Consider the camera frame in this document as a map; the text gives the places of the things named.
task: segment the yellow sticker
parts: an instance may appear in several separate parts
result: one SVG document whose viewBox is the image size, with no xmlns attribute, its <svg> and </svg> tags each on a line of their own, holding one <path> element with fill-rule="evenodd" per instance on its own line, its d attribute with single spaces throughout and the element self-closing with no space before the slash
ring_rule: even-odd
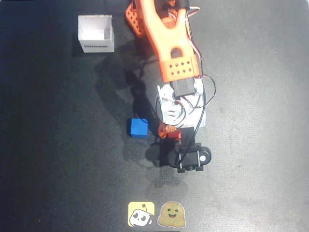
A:
<svg viewBox="0 0 309 232">
<path fill-rule="evenodd" d="M 155 215 L 155 205 L 152 202 L 130 202 L 127 223 L 130 227 L 150 225 Z"/>
<path fill-rule="evenodd" d="M 158 224 L 163 227 L 183 228 L 185 227 L 185 211 L 178 202 L 167 202 L 160 211 Z"/>
</svg>

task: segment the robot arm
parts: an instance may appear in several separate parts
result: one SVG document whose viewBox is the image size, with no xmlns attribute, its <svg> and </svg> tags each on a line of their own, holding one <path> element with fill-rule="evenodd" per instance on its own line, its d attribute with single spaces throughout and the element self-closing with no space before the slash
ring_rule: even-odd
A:
<svg viewBox="0 0 309 232">
<path fill-rule="evenodd" d="M 200 61 L 201 55 L 191 40 L 189 9 L 189 0 L 132 0 L 126 10 L 136 36 L 147 36 L 159 60 L 163 81 L 156 99 L 163 116 L 159 135 L 179 141 L 169 156 L 170 165 L 178 172 L 203 170 L 211 160 L 210 150 L 195 143 L 197 129 L 205 126 L 206 106 L 203 74 L 197 61 L 197 55 Z M 172 58 L 173 49 L 181 56 Z"/>
</svg>

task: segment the smiling potato sticker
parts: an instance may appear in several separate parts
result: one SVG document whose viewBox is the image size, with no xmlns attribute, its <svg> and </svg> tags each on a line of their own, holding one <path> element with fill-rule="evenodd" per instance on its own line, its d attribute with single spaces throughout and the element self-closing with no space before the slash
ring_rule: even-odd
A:
<svg viewBox="0 0 309 232">
<path fill-rule="evenodd" d="M 185 227 L 185 213 L 183 206 L 178 202 L 167 202 L 160 211 L 158 224 L 163 227 Z"/>
</svg>

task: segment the orange bracket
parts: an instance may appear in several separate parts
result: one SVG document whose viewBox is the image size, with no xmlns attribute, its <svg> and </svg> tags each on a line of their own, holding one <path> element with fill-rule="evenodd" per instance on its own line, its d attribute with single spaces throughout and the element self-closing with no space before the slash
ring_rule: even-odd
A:
<svg viewBox="0 0 309 232">
<path fill-rule="evenodd" d="M 133 0 L 126 9 L 126 20 L 134 30 L 137 37 L 142 38 L 145 35 L 144 24 L 141 19 L 137 17 L 137 10 L 133 9 Z"/>
<path fill-rule="evenodd" d="M 173 139 L 180 141 L 182 138 L 180 129 L 174 126 L 166 125 L 162 122 L 159 125 L 158 132 L 159 132 L 159 137 L 161 139 L 165 139 L 168 137 L 168 138 L 173 138 Z"/>
<path fill-rule="evenodd" d="M 146 33 L 159 59 L 163 82 L 199 76 L 197 57 L 188 41 L 186 10 L 178 11 L 176 23 L 171 28 L 166 18 L 161 19 L 156 13 L 155 0 L 135 1 L 137 11 L 133 12 L 131 3 L 126 18 L 138 37 Z M 181 57 L 171 57 L 174 48 L 180 50 Z"/>
</svg>

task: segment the white cardboard box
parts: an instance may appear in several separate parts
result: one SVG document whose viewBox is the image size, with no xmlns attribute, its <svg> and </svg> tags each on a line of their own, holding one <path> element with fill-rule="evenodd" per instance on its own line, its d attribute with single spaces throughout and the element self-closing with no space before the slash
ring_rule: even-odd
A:
<svg viewBox="0 0 309 232">
<path fill-rule="evenodd" d="M 111 15 L 79 15 L 78 40 L 85 53 L 114 52 Z"/>
</svg>

